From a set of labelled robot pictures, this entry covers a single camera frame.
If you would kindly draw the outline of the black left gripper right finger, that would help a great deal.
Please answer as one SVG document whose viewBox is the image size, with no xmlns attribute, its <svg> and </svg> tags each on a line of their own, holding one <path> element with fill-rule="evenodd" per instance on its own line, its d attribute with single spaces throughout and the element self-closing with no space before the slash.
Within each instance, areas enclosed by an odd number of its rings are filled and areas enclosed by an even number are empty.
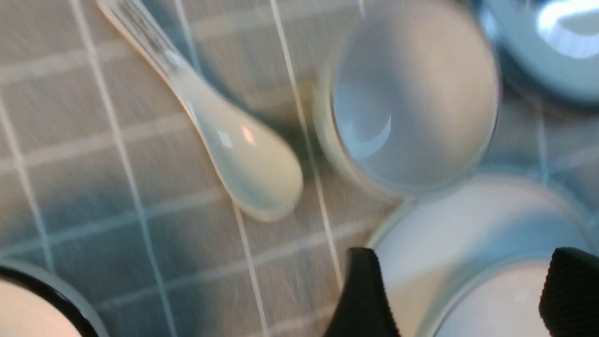
<svg viewBox="0 0 599 337">
<path fill-rule="evenodd" d="M 599 335 L 599 258 L 574 247 L 556 248 L 539 313 L 552 337 Z"/>
</svg>

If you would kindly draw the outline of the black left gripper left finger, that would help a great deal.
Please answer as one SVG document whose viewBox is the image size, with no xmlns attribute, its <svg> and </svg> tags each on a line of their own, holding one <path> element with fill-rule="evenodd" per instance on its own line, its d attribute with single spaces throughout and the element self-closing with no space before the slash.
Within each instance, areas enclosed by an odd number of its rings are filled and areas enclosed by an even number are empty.
<svg viewBox="0 0 599 337">
<path fill-rule="evenodd" d="M 399 337 L 385 291 L 379 259 L 371 248 L 347 250 L 342 293 L 325 337 Z"/>
</svg>

